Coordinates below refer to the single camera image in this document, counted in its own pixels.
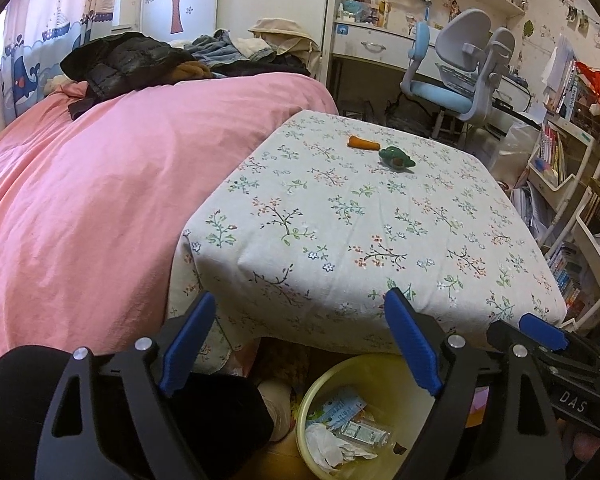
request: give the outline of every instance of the crumpled tissue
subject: crumpled tissue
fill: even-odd
[[[357,457],[367,460],[377,455],[369,453],[355,444],[342,440],[331,433],[323,424],[311,424],[306,428],[306,446],[314,462],[327,473],[336,471],[335,466],[351,462]]]

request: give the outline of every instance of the silver screw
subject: silver screw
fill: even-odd
[[[522,345],[514,345],[513,347],[513,355],[516,357],[526,357],[529,355],[529,352],[526,350],[525,346]]]
[[[152,344],[153,342],[150,337],[141,337],[135,342],[134,346],[136,347],[136,350],[145,351],[151,348]]]
[[[89,349],[84,346],[74,350],[74,359],[77,361],[82,361],[87,355],[89,355]]]
[[[464,348],[464,345],[466,345],[464,337],[458,334],[450,335],[446,341],[449,343],[451,348]]]

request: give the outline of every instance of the yellow trash bin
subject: yellow trash bin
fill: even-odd
[[[403,455],[395,454],[394,446],[384,446],[376,458],[346,463],[337,473],[329,474],[320,469],[306,446],[306,418],[342,386],[352,386],[367,402],[365,411],[379,424],[393,428],[392,441],[407,449]],[[352,357],[325,372],[304,396],[296,427],[300,455],[307,467],[322,480],[392,480],[424,426],[433,402],[433,397],[415,383],[401,356],[366,354]]]

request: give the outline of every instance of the orange carrot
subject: orange carrot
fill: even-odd
[[[351,136],[349,137],[349,142],[347,146],[350,148],[358,148],[360,150],[373,150],[374,152],[378,152],[380,150],[380,144],[377,142],[372,142],[371,140],[360,139],[359,137]]]

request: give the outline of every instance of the floral tablecloth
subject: floral tablecloth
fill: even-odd
[[[397,173],[351,135],[403,149]],[[397,130],[303,111],[289,119],[190,218],[174,256],[169,310],[200,288],[216,324],[196,361],[224,364],[260,336],[339,352],[397,352],[383,295],[476,344],[490,322],[549,322],[564,301],[531,234],[473,156]]]

